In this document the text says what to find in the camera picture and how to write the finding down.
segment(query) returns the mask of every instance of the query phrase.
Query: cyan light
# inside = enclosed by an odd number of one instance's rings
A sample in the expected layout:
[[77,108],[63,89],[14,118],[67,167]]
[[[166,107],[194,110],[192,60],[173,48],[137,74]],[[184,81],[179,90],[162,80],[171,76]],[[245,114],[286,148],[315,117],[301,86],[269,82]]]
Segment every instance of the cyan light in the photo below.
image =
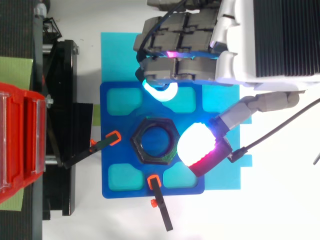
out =
[[169,84],[168,88],[163,91],[158,91],[152,86],[150,86],[146,80],[143,81],[142,86],[144,89],[150,93],[155,99],[160,102],[167,102],[173,99],[178,92],[178,83],[172,82]]
[[216,138],[203,123],[194,123],[181,135],[177,153],[181,161],[188,167],[200,161],[213,149]]

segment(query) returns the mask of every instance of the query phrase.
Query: black bracket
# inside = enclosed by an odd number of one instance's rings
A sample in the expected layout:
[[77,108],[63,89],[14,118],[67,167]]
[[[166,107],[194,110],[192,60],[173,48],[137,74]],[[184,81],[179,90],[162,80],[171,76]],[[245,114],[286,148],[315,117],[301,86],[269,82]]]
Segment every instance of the black bracket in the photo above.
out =
[[162,219],[164,222],[164,226],[167,232],[173,230],[173,226],[170,220],[170,216],[166,207],[166,203],[164,200],[164,196],[162,195],[159,183],[157,178],[151,178],[150,179],[150,183],[152,186],[152,190],[154,192],[154,196],[155,196],[155,201],[160,209],[161,215],[162,215]]
[[110,136],[106,137],[104,140],[98,141],[95,145],[89,147],[88,149],[84,150],[83,152],[77,154],[76,156],[72,157],[70,160],[63,163],[65,169],[71,168],[73,165],[79,163],[83,159],[95,154],[98,151],[101,151],[105,147],[111,145],[112,143],[119,141],[119,136],[116,133],[111,134]]

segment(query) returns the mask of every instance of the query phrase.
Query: cable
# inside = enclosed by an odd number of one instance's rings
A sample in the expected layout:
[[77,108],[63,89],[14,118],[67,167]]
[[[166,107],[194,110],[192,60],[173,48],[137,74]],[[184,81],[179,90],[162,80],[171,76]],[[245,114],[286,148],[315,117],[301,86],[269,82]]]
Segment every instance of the cable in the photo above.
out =
[[158,28],[161,26],[161,24],[164,23],[165,20],[167,20],[175,11],[177,11],[182,5],[186,3],[187,0],[181,0],[178,2],[170,11],[168,11],[160,20],[153,26],[153,28],[150,29],[150,31],[146,34],[144,37],[140,48],[137,52],[137,61],[140,63],[145,57],[146,54],[144,53],[144,48],[146,46],[146,43],[148,42],[149,38],[152,36],[152,34],[158,30]]
[[[252,149],[253,147],[257,146],[258,144],[262,143],[264,140],[268,139],[269,137],[271,137],[272,135],[274,135],[275,133],[277,133],[278,131],[280,131],[281,129],[283,129],[285,126],[287,126],[289,123],[291,123],[293,120],[295,120],[296,118],[298,118],[299,116],[301,116],[302,114],[304,114],[306,111],[308,111],[309,109],[313,108],[315,105],[317,105],[318,103],[320,103],[320,98],[315,100],[314,102],[310,103],[308,106],[304,107],[303,109],[301,109],[300,111],[298,111],[295,115],[293,115],[292,117],[290,117],[288,120],[284,121],[282,124],[280,124],[279,126],[277,126],[275,129],[273,129],[272,131],[270,131],[269,133],[267,133],[266,135],[264,135],[263,137],[259,138],[258,140],[254,141],[253,143],[251,143],[248,146],[242,147],[236,151],[234,151],[232,153],[232,156],[230,156],[228,159],[230,160],[230,162],[234,163],[235,161],[237,161],[238,159],[242,158],[249,149]],[[314,161],[314,165],[318,162],[318,157],[316,158],[316,160]]]

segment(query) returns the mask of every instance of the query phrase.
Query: hexagonal nut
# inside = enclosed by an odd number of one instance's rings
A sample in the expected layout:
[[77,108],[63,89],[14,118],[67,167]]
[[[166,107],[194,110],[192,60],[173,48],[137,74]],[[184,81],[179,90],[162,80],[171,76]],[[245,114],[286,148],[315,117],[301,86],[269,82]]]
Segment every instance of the hexagonal nut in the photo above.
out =
[[[145,152],[142,146],[142,137],[145,132],[152,128],[159,127],[164,129],[169,135],[169,146],[162,156],[151,156]],[[180,134],[175,123],[169,118],[146,117],[138,126],[130,141],[131,145],[143,164],[169,165],[177,154],[177,145]]]

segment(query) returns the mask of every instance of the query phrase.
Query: white table surface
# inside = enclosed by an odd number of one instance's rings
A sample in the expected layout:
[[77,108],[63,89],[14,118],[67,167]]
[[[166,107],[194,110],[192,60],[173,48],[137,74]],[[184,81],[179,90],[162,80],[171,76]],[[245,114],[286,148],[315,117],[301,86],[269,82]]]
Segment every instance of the white table surface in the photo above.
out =
[[[63,35],[79,46],[77,101],[100,104],[101,32],[141,32],[144,21],[163,15],[146,0],[51,0]],[[241,126],[245,146],[319,98],[320,88],[301,96],[294,109],[256,113]],[[241,97],[254,95],[241,88]],[[76,166],[75,211],[52,211],[44,240],[319,240],[320,105],[250,151],[253,166],[241,169],[241,190],[166,196],[174,230],[166,232],[151,197],[105,199],[101,154]],[[100,127],[92,136],[100,138]]]

